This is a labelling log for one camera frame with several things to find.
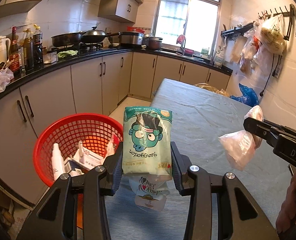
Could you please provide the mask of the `torn red carton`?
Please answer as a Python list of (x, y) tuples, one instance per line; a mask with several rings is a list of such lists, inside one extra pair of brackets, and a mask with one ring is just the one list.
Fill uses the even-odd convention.
[(116, 134), (112, 134), (108, 144), (107, 144), (107, 147), (106, 147), (106, 154), (105, 154), (105, 158), (110, 156), (110, 155), (114, 155), (118, 146), (119, 146), (119, 142), (120, 142), (120, 139), (119, 137), (116, 135)]

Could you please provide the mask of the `white plastic bottle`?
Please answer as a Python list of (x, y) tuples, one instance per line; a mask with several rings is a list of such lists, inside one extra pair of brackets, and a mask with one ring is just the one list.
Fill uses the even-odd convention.
[(51, 156), (51, 164), (54, 180), (56, 181), (60, 175), (65, 173), (64, 170), (64, 160), (61, 155), (58, 143), (53, 144), (53, 151)]

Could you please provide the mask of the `pink plastic bag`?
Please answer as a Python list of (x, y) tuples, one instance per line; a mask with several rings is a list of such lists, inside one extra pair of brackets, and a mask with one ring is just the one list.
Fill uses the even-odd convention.
[(241, 131), (224, 134), (219, 137), (231, 167), (243, 171), (261, 146), (262, 139), (250, 132)]

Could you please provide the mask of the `green cartoon tissue pack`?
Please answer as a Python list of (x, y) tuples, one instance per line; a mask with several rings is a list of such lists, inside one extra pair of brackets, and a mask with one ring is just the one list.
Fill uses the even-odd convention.
[(132, 106), (124, 110), (123, 163), (126, 176), (172, 179), (172, 111)]

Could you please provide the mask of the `white barcode medicine box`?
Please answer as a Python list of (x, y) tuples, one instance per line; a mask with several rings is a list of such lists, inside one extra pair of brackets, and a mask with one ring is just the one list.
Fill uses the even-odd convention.
[(84, 175), (84, 168), (79, 165), (74, 159), (68, 157), (64, 161), (64, 171), (72, 177)]

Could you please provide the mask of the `red white wet wipe pack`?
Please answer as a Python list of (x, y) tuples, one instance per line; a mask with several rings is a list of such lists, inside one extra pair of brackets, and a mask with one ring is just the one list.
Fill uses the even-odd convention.
[(149, 176), (134, 176), (128, 179), (134, 192), (136, 206), (146, 211), (161, 212), (170, 194), (166, 181), (150, 180)]

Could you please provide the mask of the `blue plastic bag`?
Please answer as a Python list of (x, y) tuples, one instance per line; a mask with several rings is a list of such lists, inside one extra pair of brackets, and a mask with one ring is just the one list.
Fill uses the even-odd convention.
[(244, 86), (240, 83), (239, 89), (240, 89), (240, 92), (242, 93), (242, 95), (241, 96), (231, 95), (230, 96), (231, 99), (238, 101), (240, 103), (243, 103), (243, 104), (250, 106), (250, 107), (254, 107), (256, 105), (259, 105), (258, 96), (252, 88)]

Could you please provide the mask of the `grey blue tablecloth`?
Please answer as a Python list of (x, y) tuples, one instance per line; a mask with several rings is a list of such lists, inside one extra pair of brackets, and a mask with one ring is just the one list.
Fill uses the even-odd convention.
[[(171, 140), (193, 164), (212, 174), (231, 171), (219, 137), (243, 128), (247, 105), (169, 79), (160, 84), (151, 105), (172, 111)], [(275, 223), (291, 179), (288, 164), (263, 142), (245, 169), (235, 175)], [(168, 187), (162, 211), (142, 209), (134, 202), (128, 178), (123, 177), (116, 194), (106, 198), (112, 239), (182, 239), (190, 199), (180, 196), (172, 181)]]

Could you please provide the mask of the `yellow plastic bag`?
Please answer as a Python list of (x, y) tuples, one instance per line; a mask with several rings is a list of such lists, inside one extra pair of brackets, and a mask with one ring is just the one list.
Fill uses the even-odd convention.
[(216, 93), (216, 94), (220, 94), (222, 96), (225, 96), (225, 97), (230, 97), (230, 95), (224, 90), (224, 89), (217, 89), (207, 83), (198, 83), (198, 84), (195, 84), (196, 87), (198, 88), (201, 88), (201, 89), (205, 89), (205, 90), (208, 90), (210, 92), (213, 92), (213, 93)]

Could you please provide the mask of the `hanging bag of food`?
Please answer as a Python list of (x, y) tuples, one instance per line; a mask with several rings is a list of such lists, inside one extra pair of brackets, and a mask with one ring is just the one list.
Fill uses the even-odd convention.
[(283, 14), (267, 19), (258, 26), (255, 37), (271, 53), (282, 55), (286, 48), (285, 21)]

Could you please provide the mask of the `sink faucet with pink cloth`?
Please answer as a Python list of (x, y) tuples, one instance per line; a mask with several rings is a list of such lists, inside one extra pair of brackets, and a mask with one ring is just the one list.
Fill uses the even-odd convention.
[(186, 37), (185, 35), (181, 34), (177, 37), (177, 41), (176, 44), (180, 44), (181, 45), (181, 52), (182, 55), (185, 55), (185, 42), (186, 42)]

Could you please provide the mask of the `dark soy sauce bottle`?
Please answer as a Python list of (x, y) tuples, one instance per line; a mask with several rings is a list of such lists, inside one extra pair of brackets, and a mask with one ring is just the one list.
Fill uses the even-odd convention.
[(42, 32), (40, 26), (34, 24), (35, 32), (33, 34), (33, 55), (34, 68), (40, 69), (43, 65), (43, 46), (42, 46)]

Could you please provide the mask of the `black lidded wok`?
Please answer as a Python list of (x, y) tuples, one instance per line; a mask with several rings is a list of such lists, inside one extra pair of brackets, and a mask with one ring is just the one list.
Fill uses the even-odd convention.
[(81, 37), (81, 43), (96, 44), (96, 43), (101, 43), (105, 38), (110, 38), (113, 36), (120, 36), (121, 35), (121, 33), (107, 34), (103, 30), (98, 30), (97, 29), (98, 25), (99, 24), (97, 24), (96, 26), (93, 26), (91, 30), (83, 32), (82, 37)]

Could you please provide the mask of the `silver rice cooker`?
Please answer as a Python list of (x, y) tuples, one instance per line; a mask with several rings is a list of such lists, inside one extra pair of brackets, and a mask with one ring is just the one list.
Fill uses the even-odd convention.
[(144, 34), (136, 31), (124, 31), (119, 33), (119, 43), (121, 46), (141, 46)]

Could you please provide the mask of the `black frying pan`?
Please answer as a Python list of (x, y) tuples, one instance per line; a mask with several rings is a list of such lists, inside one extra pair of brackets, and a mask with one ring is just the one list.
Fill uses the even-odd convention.
[(85, 31), (79, 31), (75, 33), (66, 33), (53, 36), (52, 44), (54, 47), (66, 47), (66, 46), (74, 46), (81, 42), (81, 38)]

